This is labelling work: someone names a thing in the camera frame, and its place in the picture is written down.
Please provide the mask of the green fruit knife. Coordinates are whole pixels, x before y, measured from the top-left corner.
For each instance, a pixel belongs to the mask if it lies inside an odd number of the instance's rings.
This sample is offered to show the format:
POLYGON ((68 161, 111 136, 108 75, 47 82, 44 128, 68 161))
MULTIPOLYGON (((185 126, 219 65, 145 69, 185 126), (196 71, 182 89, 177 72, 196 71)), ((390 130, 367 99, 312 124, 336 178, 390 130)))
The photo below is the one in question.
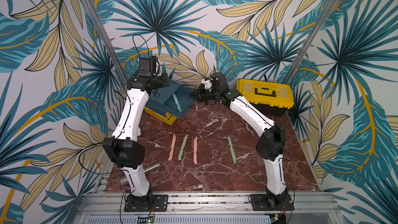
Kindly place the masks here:
POLYGON ((182 160, 183 150, 184 150, 184 148, 185 148, 185 146, 186 146, 188 137, 189 137, 189 135, 187 134, 187 135, 185 135, 184 138, 183 138, 183 141, 182 141, 182 144, 181 144, 181 147, 180 147, 180 151, 179 151, 179 154, 178 154, 178 160, 179 160, 179 161, 182 160))
POLYGON ((233 163, 236 164, 237 163, 237 157, 236 157, 236 154, 235 154, 235 151, 234 151, 234 148, 233 148, 232 140, 231 140, 231 138, 229 136, 227 137, 227 140, 228 140, 228 144, 229 144, 229 147, 230 147, 230 153, 231 153, 231 156, 232 156, 233 163))

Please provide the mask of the light teal fruit knife long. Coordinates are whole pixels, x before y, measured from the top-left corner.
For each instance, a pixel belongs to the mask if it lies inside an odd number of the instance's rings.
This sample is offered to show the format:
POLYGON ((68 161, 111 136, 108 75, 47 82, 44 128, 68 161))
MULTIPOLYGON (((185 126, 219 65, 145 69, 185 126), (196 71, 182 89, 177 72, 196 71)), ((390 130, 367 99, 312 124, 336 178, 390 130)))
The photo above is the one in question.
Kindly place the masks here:
POLYGON ((173 99, 174 99, 174 102, 175 102, 175 104, 177 106, 178 112, 181 113, 182 108, 181 108, 181 106, 179 104, 178 97, 177 97, 177 95, 175 93, 173 93, 173 99))

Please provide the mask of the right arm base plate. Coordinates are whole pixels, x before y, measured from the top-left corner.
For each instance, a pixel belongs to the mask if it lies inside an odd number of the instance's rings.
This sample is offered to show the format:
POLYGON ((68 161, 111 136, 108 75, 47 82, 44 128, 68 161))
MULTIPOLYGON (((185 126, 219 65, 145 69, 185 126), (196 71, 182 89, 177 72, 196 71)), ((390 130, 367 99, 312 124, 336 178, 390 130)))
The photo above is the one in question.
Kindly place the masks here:
POLYGON ((282 194, 279 197, 267 194, 251 194, 248 197, 253 211, 284 212, 293 211, 293 199, 290 195, 282 194))

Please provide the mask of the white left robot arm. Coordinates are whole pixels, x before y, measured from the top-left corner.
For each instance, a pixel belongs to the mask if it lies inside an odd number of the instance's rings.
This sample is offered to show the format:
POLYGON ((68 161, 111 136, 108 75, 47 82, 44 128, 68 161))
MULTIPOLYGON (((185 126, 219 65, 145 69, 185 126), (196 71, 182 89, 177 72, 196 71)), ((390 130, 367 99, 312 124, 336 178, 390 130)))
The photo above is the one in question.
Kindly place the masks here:
POLYGON ((126 101, 121 118, 110 138, 105 138, 102 147, 126 177, 130 187, 125 210, 140 212, 153 209, 155 201, 148 182, 143 161, 145 147, 137 142, 142 113, 151 92, 170 85, 167 73, 160 72, 156 56, 139 59, 138 70, 126 83, 126 101))

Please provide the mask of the yellow drawer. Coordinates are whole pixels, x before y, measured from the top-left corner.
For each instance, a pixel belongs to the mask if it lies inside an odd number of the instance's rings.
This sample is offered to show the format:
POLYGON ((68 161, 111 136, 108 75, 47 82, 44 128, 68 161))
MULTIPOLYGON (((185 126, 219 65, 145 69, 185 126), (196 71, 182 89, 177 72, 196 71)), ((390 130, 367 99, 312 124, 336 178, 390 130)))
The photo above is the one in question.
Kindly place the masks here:
POLYGON ((165 117, 147 107, 145 107, 145 112, 168 125, 172 125, 177 120, 176 116, 167 112, 165 117))

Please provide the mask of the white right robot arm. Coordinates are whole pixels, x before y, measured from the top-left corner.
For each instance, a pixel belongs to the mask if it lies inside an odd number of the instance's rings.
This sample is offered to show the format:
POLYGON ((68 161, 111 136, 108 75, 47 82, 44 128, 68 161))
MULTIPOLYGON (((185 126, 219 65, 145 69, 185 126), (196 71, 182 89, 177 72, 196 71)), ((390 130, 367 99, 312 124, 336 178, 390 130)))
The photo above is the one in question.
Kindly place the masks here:
POLYGON ((189 97, 209 104, 216 101, 242 117, 257 133, 256 151, 263 158, 267 177, 266 193, 249 196, 254 211, 292 211, 295 197, 290 196, 283 172, 286 131, 255 109, 237 89, 229 88, 221 72, 212 73, 201 81, 189 97))

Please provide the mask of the teal drawer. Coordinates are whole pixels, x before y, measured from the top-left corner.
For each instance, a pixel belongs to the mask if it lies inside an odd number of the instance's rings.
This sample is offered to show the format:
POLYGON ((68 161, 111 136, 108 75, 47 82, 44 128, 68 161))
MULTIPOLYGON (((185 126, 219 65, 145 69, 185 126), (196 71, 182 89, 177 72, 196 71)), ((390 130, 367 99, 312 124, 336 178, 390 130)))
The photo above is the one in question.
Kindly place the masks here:
POLYGON ((192 89, 179 84, 170 85, 169 87, 164 88, 166 100, 163 105, 166 112, 172 114, 178 119, 182 119, 195 104, 195 100, 190 98, 190 94, 192 92, 192 89))

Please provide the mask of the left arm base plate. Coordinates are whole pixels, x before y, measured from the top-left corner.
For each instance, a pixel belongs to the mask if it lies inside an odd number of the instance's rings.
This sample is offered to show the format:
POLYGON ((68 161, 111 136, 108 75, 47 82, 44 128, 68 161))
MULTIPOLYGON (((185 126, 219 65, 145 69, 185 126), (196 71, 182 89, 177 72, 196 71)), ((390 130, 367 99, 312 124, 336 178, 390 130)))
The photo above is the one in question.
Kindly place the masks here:
POLYGON ((129 194, 125 200, 124 211, 131 212, 166 212, 168 195, 150 195, 137 197, 129 194))

